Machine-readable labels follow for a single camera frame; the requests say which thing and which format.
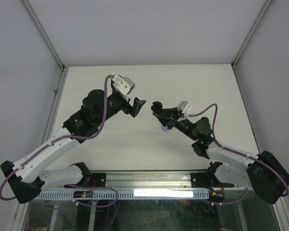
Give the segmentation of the left metal frame post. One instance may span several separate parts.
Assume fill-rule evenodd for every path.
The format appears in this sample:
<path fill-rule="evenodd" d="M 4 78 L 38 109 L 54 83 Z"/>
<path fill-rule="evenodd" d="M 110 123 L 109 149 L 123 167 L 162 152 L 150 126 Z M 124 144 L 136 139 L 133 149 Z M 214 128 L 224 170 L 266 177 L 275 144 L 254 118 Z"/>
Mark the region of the left metal frame post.
<path fill-rule="evenodd" d="M 42 23 L 40 22 L 35 10 L 33 9 L 32 4 L 28 0 L 20 0 L 24 10 L 26 11 L 28 17 L 30 18 L 32 24 L 36 28 L 40 38 L 44 42 L 46 48 L 48 49 L 49 53 L 51 54 L 52 58 L 54 59 L 57 66 L 60 68 L 61 71 L 64 71 L 65 64 L 62 59 L 59 57 L 58 52 L 56 51 L 53 43 L 51 42 L 48 34 L 46 33 Z"/>

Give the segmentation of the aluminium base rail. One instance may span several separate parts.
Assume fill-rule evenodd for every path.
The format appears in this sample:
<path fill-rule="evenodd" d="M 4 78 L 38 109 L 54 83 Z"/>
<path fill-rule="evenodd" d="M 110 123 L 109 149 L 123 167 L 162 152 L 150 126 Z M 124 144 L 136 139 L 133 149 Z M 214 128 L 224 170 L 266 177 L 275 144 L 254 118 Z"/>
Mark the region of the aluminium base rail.
<path fill-rule="evenodd" d="M 56 177 L 54 171 L 44 171 L 39 178 L 45 182 L 43 190 L 72 188 L 72 184 L 91 188 L 134 189 L 221 189 L 222 183 L 203 170 L 193 171 L 93 171 L 83 183 L 77 181 L 76 172 L 64 170 Z"/>

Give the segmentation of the lilac charging case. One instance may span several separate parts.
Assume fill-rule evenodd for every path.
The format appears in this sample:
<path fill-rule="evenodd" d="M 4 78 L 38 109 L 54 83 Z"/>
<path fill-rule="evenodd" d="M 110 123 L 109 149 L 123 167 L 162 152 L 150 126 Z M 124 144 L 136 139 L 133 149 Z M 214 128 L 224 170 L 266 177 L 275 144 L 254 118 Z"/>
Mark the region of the lilac charging case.
<path fill-rule="evenodd" d="M 167 127 L 164 127 L 164 126 L 161 126 L 161 129 L 162 129 L 163 131 L 165 131 L 165 132 L 168 132 L 168 131 L 169 131 L 169 129 L 168 129 Z"/>

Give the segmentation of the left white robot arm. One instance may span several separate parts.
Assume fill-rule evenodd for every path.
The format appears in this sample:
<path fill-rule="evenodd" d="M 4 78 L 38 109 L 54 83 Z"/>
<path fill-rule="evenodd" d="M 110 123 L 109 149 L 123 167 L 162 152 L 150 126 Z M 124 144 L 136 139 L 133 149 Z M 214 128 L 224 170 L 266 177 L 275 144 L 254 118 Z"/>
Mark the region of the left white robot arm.
<path fill-rule="evenodd" d="M 58 186 L 92 186 L 92 173 L 83 162 L 59 170 L 46 168 L 86 139 L 96 137 L 105 121 L 119 111 L 136 117 L 145 103 L 146 100 L 135 98 L 133 105 L 130 105 L 130 101 L 115 90 L 110 96 L 103 90 L 89 92 L 82 100 L 80 110 L 65 121 L 52 138 L 25 158 L 1 164 L 0 168 L 15 199 L 24 204 L 35 199 L 42 191 Z"/>

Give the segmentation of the metal corner frame post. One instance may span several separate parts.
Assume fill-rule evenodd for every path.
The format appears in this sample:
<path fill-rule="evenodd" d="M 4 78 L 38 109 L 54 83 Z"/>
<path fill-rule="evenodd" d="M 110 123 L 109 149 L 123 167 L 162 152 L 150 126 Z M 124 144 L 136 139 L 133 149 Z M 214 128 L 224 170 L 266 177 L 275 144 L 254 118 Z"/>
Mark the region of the metal corner frame post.
<path fill-rule="evenodd" d="M 253 36 L 255 35 L 258 27 L 260 26 L 262 20 L 264 19 L 265 15 L 269 11 L 271 5 L 273 4 L 274 0 L 265 0 L 262 7 L 260 8 L 255 20 L 253 21 L 247 35 L 245 36 L 243 43 L 241 44 L 238 53 L 231 63 L 232 69 L 236 69 L 237 64 L 239 63 L 240 59 L 242 58 L 246 48 L 250 44 Z"/>

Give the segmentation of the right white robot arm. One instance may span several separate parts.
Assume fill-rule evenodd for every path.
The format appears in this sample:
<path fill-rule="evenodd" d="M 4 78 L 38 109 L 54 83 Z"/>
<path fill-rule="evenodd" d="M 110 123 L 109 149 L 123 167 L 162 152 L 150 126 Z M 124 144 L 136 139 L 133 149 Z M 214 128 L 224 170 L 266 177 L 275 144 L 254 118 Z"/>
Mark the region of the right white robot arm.
<path fill-rule="evenodd" d="M 187 102 L 174 108 L 153 102 L 151 110 L 165 129 L 177 129 L 193 140 L 191 146 L 198 156 L 213 161 L 206 170 L 206 182 L 210 186 L 238 185 L 252 190 L 269 204 L 289 195 L 289 173 L 271 152 L 251 153 L 221 143 L 215 137 L 215 122 L 207 117 L 195 123 L 190 121 L 191 105 Z"/>

